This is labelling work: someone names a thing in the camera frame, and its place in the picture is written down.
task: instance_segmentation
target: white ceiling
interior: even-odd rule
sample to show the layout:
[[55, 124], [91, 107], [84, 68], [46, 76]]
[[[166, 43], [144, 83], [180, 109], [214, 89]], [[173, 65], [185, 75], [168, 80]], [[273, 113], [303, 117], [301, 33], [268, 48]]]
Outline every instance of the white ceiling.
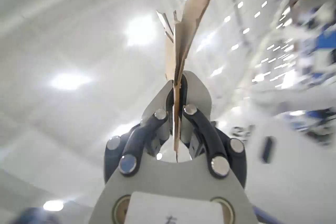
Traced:
[[[211, 0], [186, 69], [209, 89], [213, 120], [223, 118], [278, 1]], [[235, 10], [239, 2], [243, 6]], [[24, 207], [50, 199], [67, 201], [59, 212], [64, 223], [87, 222], [104, 187], [107, 139], [138, 123], [166, 83], [165, 38], [155, 10], [172, 23], [173, 11], [180, 17], [183, 5], [184, 0], [0, 0], [3, 223]], [[139, 38], [151, 40], [129, 46], [129, 25], [144, 18], [151, 25]], [[64, 73], [91, 82], [76, 91], [56, 90], [50, 83]], [[275, 206], [270, 210], [281, 216]]]

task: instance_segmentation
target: metal bolt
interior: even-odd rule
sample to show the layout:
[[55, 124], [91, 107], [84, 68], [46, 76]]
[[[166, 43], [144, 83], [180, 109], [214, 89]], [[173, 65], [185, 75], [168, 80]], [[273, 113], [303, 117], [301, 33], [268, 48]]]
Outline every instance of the metal bolt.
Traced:
[[197, 107], [193, 104], [186, 105], [184, 109], [188, 115], [194, 115], [197, 112]]
[[131, 174], [133, 170], [135, 169], [135, 167], [137, 166], [136, 159], [137, 158], [131, 154], [122, 156], [119, 161], [119, 166], [118, 166], [119, 171], [122, 174]]
[[159, 120], [163, 120], [164, 118], [166, 118], [167, 112], [159, 108], [157, 111], [155, 111], [154, 116]]
[[217, 156], [211, 160], [211, 168], [217, 175], [225, 177], [230, 170], [230, 164], [224, 157]]
[[236, 153], [241, 153], [244, 151], [244, 144], [239, 139], [232, 138], [230, 140], [230, 146]]
[[120, 136], [114, 136], [110, 138], [109, 141], [107, 141], [106, 147], [109, 150], [115, 150], [118, 148], [119, 144], [120, 144]]

